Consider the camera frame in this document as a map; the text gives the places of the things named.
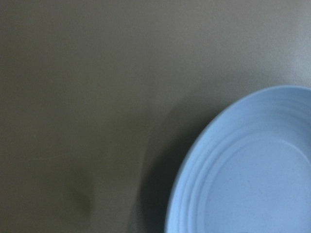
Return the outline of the blue plate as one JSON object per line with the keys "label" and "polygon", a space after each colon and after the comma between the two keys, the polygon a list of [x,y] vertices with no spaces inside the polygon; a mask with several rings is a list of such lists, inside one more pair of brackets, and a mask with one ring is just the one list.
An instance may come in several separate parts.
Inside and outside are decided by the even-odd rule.
{"label": "blue plate", "polygon": [[167,233],[308,233],[311,90],[275,86],[227,107],[176,176]]}

